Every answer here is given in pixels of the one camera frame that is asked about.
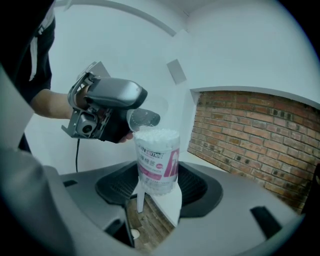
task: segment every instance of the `cotton swab container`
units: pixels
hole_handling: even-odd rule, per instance
[[[178,178],[179,133],[146,127],[133,136],[142,188],[149,195],[169,193]]]

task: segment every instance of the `black cable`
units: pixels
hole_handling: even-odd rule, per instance
[[[79,144],[80,144],[80,139],[78,138],[78,141],[76,142],[76,153],[75,153],[75,171],[76,171],[76,172],[78,172]]]

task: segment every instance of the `white ceiling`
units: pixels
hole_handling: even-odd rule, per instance
[[[217,0],[167,0],[167,1],[172,2],[174,5],[176,5],[181,10],[183,10],[186,14],[189,15],[193,11],[201,7],[204,7],[207,4],[216,2]]]

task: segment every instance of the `white wall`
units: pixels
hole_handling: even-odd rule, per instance
[[[173,112],[177,102],[174,81],[163,57],[171,36],[145,20],[101,6],[74,5],[67,12],[56,10],[55,42],[49,53],[51,89],[67,93],[77,75],[91,62],[102,61],[112,77],[130,79],[150,95],[164,97],[169,110],[162,126],[176,129]],[[77,140],[61,130],[67,120],[34,115],[26,129],[33,155],[60,174],[75,172]],[[78,168],[92,170],[136,158],[133,141],[113,144],[81,140]]]
[[[270,93],[320,109],[320,64],[295,20],[271,0],[223,0],[191,13],[195,91]]]

